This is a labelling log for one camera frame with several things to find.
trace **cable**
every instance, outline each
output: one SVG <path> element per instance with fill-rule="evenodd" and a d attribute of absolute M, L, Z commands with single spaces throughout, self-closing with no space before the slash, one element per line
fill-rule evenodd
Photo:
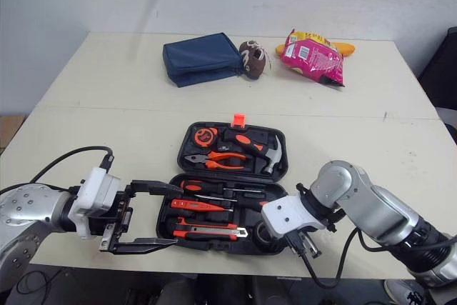
<path fill-rule="evenodd" d="M 58 157 L 54 161 L 52 161 L 50 164 L 48 164 L 46 167 L 44 167 L 30 182 L 27 182 L 24 184 L 16 184 L 16 185 L 9 186 L 9 187 L 6 187 L 6 188 L 0 190 L 0 196 L 2 194 L 5 194 L 8 191 L 11 191 L 12 189 L 16 189 L 18 187 L 21 187 L 21 186 L 24 186 L 27 184 L 36 183 L 45 173 L 47 173 L 49 171 L 49 169 L 51 169 L 52 167 L 57 165 L 59 162 L 63 161 L 64 159 L 66 159 L 74 154 L 81 153 L 83 151 L 90 151 L 90 150 L 106 151 L 107 154 L 103 157 L 103 160 L 100 163 L 100 168 L 106 169 L 106 172 L 108 172 L 109 169 L 111 168 L 111 164 L 113 163 L 113 160 L 114 160 L 113 151 L 111 150 L 111 148 L 109 148 L 107 146 L 83 146 L 82 148 L 78 148 L 78 149 L 69 151 L 68 153 L 66 153 L 66 154 Z M 43 185 L 46 185 L 46 186 L 50 187 L 51 189 L 55 189 L 58 191 L 68 191 L 67 189 L 63 189 L 61 187 L 57 187 L 57 186 L 53 186 L 53 185 L 48 185 L 48 184 L 43 184 Z"/>
<path fill-rule="evenodd" d="M 363 239 L 362 230 L 360 230 L 360 229 L 356 229 L 356 230 L 357 230 L 357 234 L 358 234 L 358 240 L 360 241 L 360 244 L 362 245 L 362 247 L 365 250 L 370 251 L 371 253 L 376 253 L 378 251 L 392 250 L 390 246 L 380 246 L 380 247 L 376 247 L 376 248 L 371 248 L 370 246 L 367 246 L 365 243 L 365 240 Z"/>
<path fill-rule="evenodd" d="M 301 242 L 301 239 L 300 239 L 297 231 L 292 231 L 292 232 L 289 232 L 288 234 L 286 234 L 286 239 L 287 239 L 289 245 L 291 245 L 297 251 L 298 255 L 303 259 L 306 269 L 308 269 L 308 272 L 311 275 L 311 278 L 313 279 L 313 281 L 316 283 L 316 285 L 321 287 L 322 289 L 333 289 L 338 286 L 338 284 L 341 280 L 341 275 L 343 273 L 343 267 L 344 267 L 344 262 L 346 260 L 346 255 L 348 253 L 349 246 L 351 245 L 351 242 L 352 242 L 354 236 L 357 234 L 357 231 L 358 231 L 358 229 L 355 228 L 349 234 L 348 239 L 346 240 L 346 243 L 344 244 L 344 248 L 341 253 L 340 263 L 338 265 L 338 271 L 336 272 L 335 280 L 332 284 L 325 284 L 321 280 L 319 280 L 319 278 L 317 277 L 312 265 L 309 263 L 309 260 L 306 257 L 306 250 L 303 247 L 303 243 Z"/>
<path fill-rule="evenodd" d="M 365 240 L 363 239 L 362 231 L 360 229 L 358 230 L 358 240 L 360 241 L 360 244 L 365 250 L 368 250 L 372 253 L 376 253 L 378 251 L 391 251 L 393 250 L 393 246 L 380 246 L 378 248 L 372 248 L 370 246 L 367 246 L 365 243 Z M 447 241 L 440 242 L 437 244 L 429 244 L 428 246 L 412 246 L 411 248 L 408 248 L 408 251 L 423 251 L 423 250 L 434 250 L 434 249 L 440 249 L 440 248 L 446 248 L 447 246 L 451 246 L 452 244 L 457 242 L 457 236 L 454 236 L 451 239 L 448 239 Z"/>
<path fill-rule="evenodd" d="M 16 284 L 16 292 L 18 294 L 27 295 L 36 293 L 42 289 L 44 289 L 43 299 L 41 300 L 41 305 L 45 303 L 48 299 L 49 292 L 51 291 L 51 282 L 64 270 L 65 268 L 59 269 L 51 278 L 48 277 L 48 274 L 44 273 L 43 271 L 30 271 L 25 273 Z M 30 289 L 28 285 L 29 277 L 32 274 L 38 274 L 43 278 L 44 284 L 38 287 L 37 289 Z"/>
<path fill-rule="evenodd" d="M 30 184 L 29 182 L 26 182 L 24 184 L 16 184 L 16 185 L 13 185 L 13 186 L 8 186 L 8 187 L 0 190 L 0 195 L 2 195 L 3 193 L 6 193 L 8 191 L 11 191 L 12 189 L 17 189 L 18 187 L 21 187 L 21 186 L 24 186 L 24 185 L 29 185 L 29 184 Z M 48 186 L 50 189 L 55 189 L 57 191 L 68 191 L 68 189 L 63 189 L 61 187 L 54 186 L 54 185 L 42 184 L 42 183 L 40 183 L 40 184 L 44 185 L 44 186 Z"/>
<path fill-rule="evenodd" d="M 113 151 L 111 150 L 111 148 L 107 147 L 107 146 L 84 146 L 82 148 L 78 148 L 78 149 L 74 149 L 72 151 L 69 151 L 68 153 L 58 157 L 57 159 L 55 159 L 54 161 L 52 161 L 50 164 L 48 164 L 46 167 L 44 167 L 31 181 L 30 183 L 33 184 L 35 182 L 37 182 L 47 171 L 49 171 L 49 169 L 51 169 L 52 167 L 54 167 L 55 165 L 57 165 L 59 162 L 63 161 L 64 159 L 74 155 L 74 154 L 77 154 L 77 153 L 81 153 L 83 151 L 90 151 L 90 150 L 102 150 L 102 151 L 106 151 L 106 155 L 103 159 L 103 161 L 101 162 L 100 164 L 100 167 L 101 168 L 105 168 L 106 171 L 109 170 L 109 168 L 111 167 L 111 163 L 113 161 Z"/>
<path fill-rule="evenodd" d="M 447 246 L 451 246 L 456 242 L 457 242 L 457 236 L 454 236 L 452 239 L 448 239 L 447 241 L 440 242 L 437 244 L 430 244 L 428 246 L 412 246 L 409 250 L 418 251 L 418 250 L 433 250 L 433 249 L 446 248 Z"/>

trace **black chair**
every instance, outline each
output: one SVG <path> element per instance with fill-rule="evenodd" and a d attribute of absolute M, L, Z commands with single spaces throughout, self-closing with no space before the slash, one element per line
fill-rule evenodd
<path fill-rule="evenodd" d="M 418 80 L 457 143 L 457 26 L 448 30 Z"/>

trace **hammer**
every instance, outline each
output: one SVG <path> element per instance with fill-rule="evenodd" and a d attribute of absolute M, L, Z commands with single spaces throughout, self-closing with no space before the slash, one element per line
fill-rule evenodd
<path fill-rule="evenodd" d="M 268 164 L 267 167 L 265 167 L 264 171 L 266 171 L 268 174 L 273 173 L 273 167 L 275 164 L 277 164 L 282 157 L 283 154 L 283 149 L 281 147 L 281 142 L 279 141 L 278 137 L 276 137 L 276 143 L 278 144 L 278 147 L 276 150 L 268 148 L 268 150 L 265 153 L 265 156 L 270 159 L 270 163 Z"/>
<path fill-rule="evenodd" d="M 279 141 L 278 136 L 275 136 L 277 148 L 269 148 L 268 145 L 263 145 L 252 141 L 247 135 L 237 134 L 237 133 L 228 133 L 226 139 L 229 141 L 235 141 L 238 145 L 242 146 L 246 150 L 251 151 L 254 155 L 266 157 L 270 162 L 265 167 L 264 171 L 268 174 L 273 173 L 273 167 L 275 164 L 280 162 L 283 149 L 281 147 L 281 142 Z"/>

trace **white wall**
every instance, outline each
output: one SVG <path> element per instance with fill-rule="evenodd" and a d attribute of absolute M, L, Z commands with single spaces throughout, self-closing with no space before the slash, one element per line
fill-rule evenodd
<path fill-rule="evenodd" d="M 457 0 L 0 1 L 4 113 L 30 111 L 87 31 L 393 39 L 418 74 L 457 25 Z"/>

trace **screwdriver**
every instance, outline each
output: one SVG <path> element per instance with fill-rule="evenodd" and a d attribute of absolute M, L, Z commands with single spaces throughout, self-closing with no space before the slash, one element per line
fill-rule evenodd
<path fill-rule="evenodd" d="M 240 198 L 240 199 L 227 199 L 219 198 L 217 196 L 203 196 L 201 194 L 195 194 L 196 197 L 202 199 L 211 199 L 211 200 L 220 200 L 220 201 L 232 201 L 236 202 L 236 205 L 239 207 L 244 207 L 246 209 L 253 209 L 254 211 L 262 211 L 262 206 L 268 203 L 267 201 L 257 201 L 253 199 Z"/>
<path fill-rule="evenodd" d="M 185 199 L 173 199 L 171 201 L 170 207 L 173 209 L 183 209 L 183 210 L 190 210 L 195 212 L 221 212 L 221 211 L 230 211 L 233 212 L 232 209 L 225 209 L 224 207 L 220 207 L 217 205 L 203 203 L 201 201 L 193 201 L 193 200 L 185 200 Z"/>
<path fill-rule="evenodd" d="M 190 192 L 206 192 L 206 193 L 219 193 L 221 190 L 217 184 L 212 184 L 210 182 L 204 182 L 200 180 L 184 180 L 179 185 L 184 191 Z M 234 192 L 251 192 L 251 193 L 263 193 L 262 191 L 256 189 L 228 189 L 226 187 L 222 188 L 223 191 L 234 191 Z"/>

